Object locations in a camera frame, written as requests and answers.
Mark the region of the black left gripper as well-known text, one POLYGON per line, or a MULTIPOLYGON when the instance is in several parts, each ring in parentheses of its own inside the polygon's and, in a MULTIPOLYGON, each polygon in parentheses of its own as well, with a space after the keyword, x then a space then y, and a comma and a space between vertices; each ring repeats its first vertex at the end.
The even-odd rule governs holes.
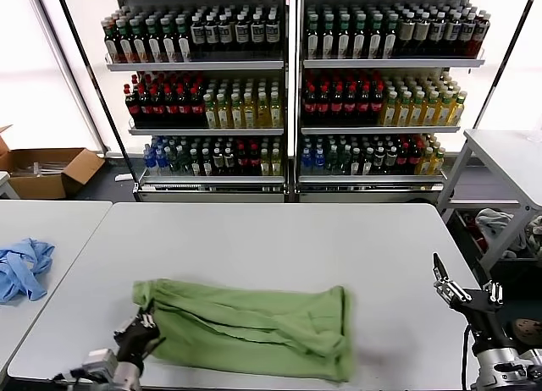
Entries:
POLYGON ((132 320, 125 322, 113 333, 118 345, 117 361, 141 365, 165 341, 152 313, 140 309, 132 320))

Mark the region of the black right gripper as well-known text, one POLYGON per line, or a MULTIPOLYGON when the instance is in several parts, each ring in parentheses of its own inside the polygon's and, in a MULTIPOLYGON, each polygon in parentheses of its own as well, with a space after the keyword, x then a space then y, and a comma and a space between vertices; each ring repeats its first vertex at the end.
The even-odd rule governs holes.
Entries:
POLYGON ((456 311, 466 319, 474 338, 474 347, 507 347, 508 336, 497 319, 503 303, 503 287, 493 280, 481 289, 464 290, 451 280, 438 253, 433 254, 434 288, 448 304, 456 302, 456 311))

